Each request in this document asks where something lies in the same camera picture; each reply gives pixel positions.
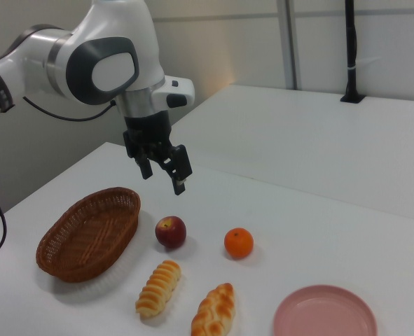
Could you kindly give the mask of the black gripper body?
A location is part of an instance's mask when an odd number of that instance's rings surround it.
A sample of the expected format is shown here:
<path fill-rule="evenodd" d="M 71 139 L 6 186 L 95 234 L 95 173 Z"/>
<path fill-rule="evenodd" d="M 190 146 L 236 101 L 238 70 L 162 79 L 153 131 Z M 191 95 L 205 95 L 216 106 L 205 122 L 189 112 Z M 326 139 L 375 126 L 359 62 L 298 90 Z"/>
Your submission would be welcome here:
<path fill-rule="evenodd" d="M 146 117 L 125 117 L 127 130 L 123 133 L 125 147 L 130 158 L 146 154 L 149 158 L 168 158 L 171 124 L 168 111 L 160 111 Z"/>

